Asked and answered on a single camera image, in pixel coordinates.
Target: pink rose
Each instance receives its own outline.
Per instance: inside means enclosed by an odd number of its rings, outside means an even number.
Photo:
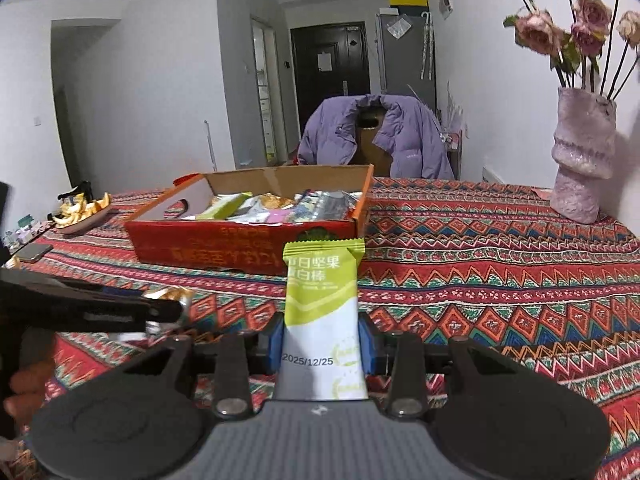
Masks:
[[[576,22],[583,22],[591,30],[609,35],[612,12],[602,0],[578,0],[574,8]]]
[[[578,49],[585,56],[597,56],[602,51],[605,40],[604,35],[593,30],[586,23],[574,23],[571,27],[571,34]]]
[[[556,56],[560,50],[564,30],[556,27],[546,10],[534,10],[529,16],[516,20],[516,43],[546,56]]]
[[[618,32],[623,40],[628,41],[629,45],[636,48],[640,44],[640,12],[628,10],[622,15]]]

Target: smartphone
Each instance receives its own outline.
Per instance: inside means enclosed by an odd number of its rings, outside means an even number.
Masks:
[[[22,263],[34,264],[52,249],[53,245],[49,244],[28,244],[15,253],[15,256],[18,256]]]

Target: red printed box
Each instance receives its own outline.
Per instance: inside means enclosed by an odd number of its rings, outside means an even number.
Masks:
[[[140,262],[174,267],[228,267],[254,274],[286,274],[287,242],[363,237],[373,166],[281,166],[194,176],[143,207],[125,222]],[[293,198],[307,189],[361,191],[352,218],[296,224],[241,224],[224,220],[164,219],[175,203],[181,216],[203,212],[217,194],[272,193]]]

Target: white wall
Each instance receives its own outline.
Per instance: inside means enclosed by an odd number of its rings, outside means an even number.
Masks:
[[[170,186],[233,170],[216,0],[129,0],[66,77],[69,116],[97,192]]]
[[[327,23],[365,22],[371,93],[379,94],[380,66],[376,44],[376,14],[380,7],[388,6],[389,0],[320,0],[313,3],[287,4],[285,14],[290,29]]]
[[[238,168],[266,166],[255,74],[252,18],[268,24],[275,31],[289,152],[299,141],[295,93],[288,73],[292,70],[284,65],[291,56],[282,7],[276,0],[218,0],[226,111]]]
[[[615,0],[604,1],[613,7]],[[513,29],[502,26],[522,1],[451,0],[454,10],[446,21],[437,11],[437,0],[430,2],[434,7],[438,95],[443,102],[449,82],[469,128],[462,177],[480,180],[486,164],[508,183],[553,186],[558,167],[550,150],[557,122],[558,78],[549,70],[548,58],[513,44]],[[548,8],[555,21],[569,29],[572,16],[568,0],[536,3]],[[640,2],[620,0],[620,9],[640,10]],[[615,35],[612,64],[617,66],[624,43]],[[610,67],[609,81],[614,72],[615,67]],[[616,173],[602,195],[607,211],[640,235],[639,80],[640,71],[617,99],[621,135]]]
[[[117,0],[39,0],[0,6],[0,181],[13,189],[4,227],[43,219],[68,191],[53,105],[52,20],[117,19]],[[41,121],[34,126],[34,118]]]

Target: small bottle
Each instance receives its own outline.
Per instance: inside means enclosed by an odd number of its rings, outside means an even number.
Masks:
[[[4,233],[4,237],[2,238],[2,244],[6,247],[6,248],[10,248],[15,242],[15,236],[14,233],[11,231],[7,231]]]
[[[33,234],[31,233],[31,229],[29,227],[23,227],[18,230],[18,242],[24,245],[29,243],[33,239]]]

